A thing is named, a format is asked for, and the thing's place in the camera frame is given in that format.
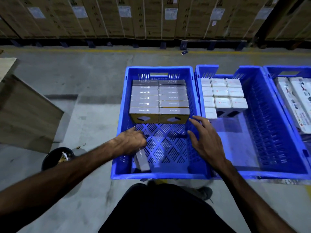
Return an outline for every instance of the gray floor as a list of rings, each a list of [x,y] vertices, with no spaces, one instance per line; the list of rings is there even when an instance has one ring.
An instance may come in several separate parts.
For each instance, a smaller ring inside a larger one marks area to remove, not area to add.
[[[58,47],[17,49],[3,47],[1,57],[21,60],[15,74],[66,111],[67,122],[59,146],[80,153],[113,138],[117,131],[123,78],[127,66],[182,66],[218,64],[218,73],[232,74],[239,65],[310,65],[311,51],[282,49],[234,53],[224,49]],[[0,146],[0,190],[40,171],[44,154],[7,145]],[[69,196],[20,232],[97,232],[126,190],[139,180],[111,180],[111,162],[103,165]],[[213,189],[217,214],[237,232],[250,232],[223,181],[170,180],[178,185]],[[298,232],[310,232],[311,201],[304,186],[249,182],[250,185]]]

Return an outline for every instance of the person's right hand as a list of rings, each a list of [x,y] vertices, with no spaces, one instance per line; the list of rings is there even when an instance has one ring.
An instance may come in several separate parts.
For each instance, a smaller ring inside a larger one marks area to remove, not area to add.
[[[193,148],[207,161],[216,171],[220,170],[227,162],[221,139],[208,119],[201,116],[193,116],[189,119],[199,132],[199,140],[193,132],[188,131]]]

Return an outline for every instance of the white label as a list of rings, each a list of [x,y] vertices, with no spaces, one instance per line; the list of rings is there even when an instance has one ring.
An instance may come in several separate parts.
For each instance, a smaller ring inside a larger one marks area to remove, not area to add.
[[[28,10],[35,19],[45,19],[39,7],[28,7]]]
[[[87,18],[86,10],[83,6],[72,6],[72,10],[78,19]]]
[[[278,0],[273,0],[272,4],[276,4],[278,2]]]
[[[225,8],[214,8],[210,19],[221,20]]]
[[[119,6],[118,8],[120,17],[132,18],[130,6]]]
[[[255,19],[266,19],[270,15],[273,8],[271,7],[262,7],[261,10],[258,12]]]
[[[178,8],[165,8],[165,19],[175,20],[177,19]]]

